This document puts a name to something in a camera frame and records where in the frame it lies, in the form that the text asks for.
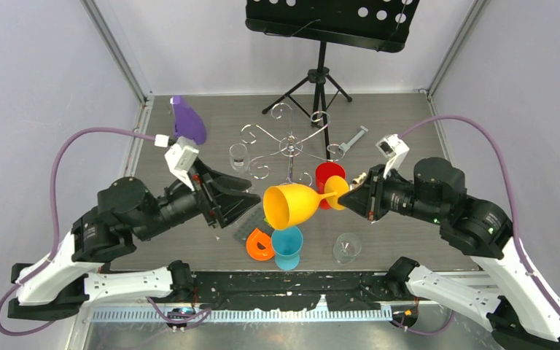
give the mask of hole in music stand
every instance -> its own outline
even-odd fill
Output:
[[[387,12],[381,10],[377,12],[377,20],[384,20],[387,18]]]
[[[407,15],[405,15],[404,13],[399,13],[398,15],[396,15],[396,22],[404,23],[406,20],[407,20]]]
[[[365,7],[360,7],[360,8],[357,10],[357,14],[358,14],[361,18],[364,18],[364,17],[368,16],[368,9],[365,8]]]

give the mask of black music stand shelf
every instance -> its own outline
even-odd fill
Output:
[[[290,99],[308,117],[316,111],[327,111],[338,93],[342,93],[351,102],[353,98],[330,76],[330,70],[324,66],[327,43],[397,53],[405,47],[418,3],[419,0],[247,0],[246,27],[251,31],[320,42],[316,69],[308,70],[304,79],[264,108],[262,113],[266,114],[285,98]],[[325,101],[324,84],[327,80],[338,89],[330,104]],[[315,84],[312,113],[308,113],[291,96],[307,82]],[[326,124],[327,115],[323,114],[322,119]],[[328,129],[325,128],[324,136],[325,154],[329,160]]]

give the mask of transparent plastic cup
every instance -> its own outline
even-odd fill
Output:
[[[228,149],[230,167],[240,174],[245,174],[250,169],[250,154],[245,144],[234,144]]]
[[[343,233],[334,244],[334,258],[341,265],[352,263],[362,251],[362,242],[355,233]]]

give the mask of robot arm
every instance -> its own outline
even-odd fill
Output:
[[[560,349],[560,317],[521,264],[512,222],[497,205],[467,194],[464,173],[442,158],[420,160],[413,181],[397,168],[408,147],[396,135],[377,145],[388,158],[339,203],[371,222],[389,211],[440,227],[441,238],[469,256],[502,290],[485,293],[455,283],[401,258],[389,278],[407,294],[439,302],[481,324],[506,349]],[[560,305],[560,298],[542,282]]]
[[[142,181],[124,177],[98,193],[98,205],[83,214],[59,245],[53,261],[22,284],[9,302],[8,317],[53,321],[75,315],[83,305],[127,298],[186,298],[193,290],[189,266],[177,260],[168,267],[135,273],[102,274],[102,265],[136,250],[141,241],[203,215],[213,228],[224,228],[260,202],[243,192],[248,180],[211,170],[198,150],[179,138],[165,154],[178,179],[155,198]],[[12,267],[12,283],[37,269],[47,257]]]

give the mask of metal glass holder stand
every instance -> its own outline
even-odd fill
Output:
[[[270,172],[270,168],[267,165],[261,165],[259,166],[259,160],[266,158],[266,157],[271,157],[274,155],[283,155],[285,157],[289,158],[289,164],[288,164],[288,170],[287,170],[287,180],[285,182],[285,184],[292,184],[294,183],[293,180],[293,162],[294,162],[294,158],[297,157],[300,154],[304,154],[304,155],[309,155],[313,158],[319,159],[319,160],[323,160],[324,162],[327,161],[332,161],[332,162],[338,162],[340,159],[342,159],[344,157],[344,152],[340,149],[340,145],[339,144],[329,144],[329,146],[326,147],[326,150],[331,154],[331,155],[338,155],[338,159],[325,159],[323,157],[319,157],[316,155],[312,155],[310,153],[304,152],[303,150],[303,143],[309,139],[312,139],[315,135],[317,135],[318,133],[321,133],[323,131],[325,131],[327,129],[327,127],[330,124],[329,121],[329,114],[325,111],[315,111],[311,116],[310,116],[310,121],[312,123],[318,123],[319,121],[323,120],[324,121],[324,125],[317,131],[314,131],[313,133],[311,133],[309,136],[305,137],[304,139],[298,139],[295,134],[293,134],[293,108],[291,108],[291,106],[289,106],[288,104],[285,103],[279,103],[273,106],[273,108],[271,109],[271,117],[273,119],[279,120],[282,118],[282,109],[288,109],[291,117],[290,117],[290,127],[289,127],[289,131],[287,132],[287,136],[285,136],[282,139],[279,139],[277,137],[275,137],[273,134],[271,134],[270,132],[268,132],[267,130],[265,130],[264,128],[262,128],[260,125],[257,124],[247,124],[245,125],[242,129],[241,129],[241,141],[245,144],[254,144],[257,141],[257,137],[250,131],[251,128],[257,128],[259,130],[261,130],[265,135],[269,136],[270,138],[272,138],[274,141],[278,142],[278,151],[270,153],[268,155],[260,155],[258,157],[254,157],[251,160],[250,163],[250,168],[249,168],[249,173],[252,177],[254,177],[255,179],[265,179],[269,176],[269,172]],[[322,116],[325,115],[327,116],[326,118],[323,117],[318,117],[318,119],[314,119],[317,115]],[[248,133],[252,139],[250,141],[247,141],[244,139],[244,133]],[[256,168],[257,170],[260,169],[266,169],[267,173],[265,175],[259,175],[259,174],[253,174],[252,173],[252,169]],[[312,185],[312,175],[310,175],[309,173],[303,172],[299,178],[298,181],[302,181],[303,177],[307,176],[310,179],[310,182],[308,183],[308,186]]]

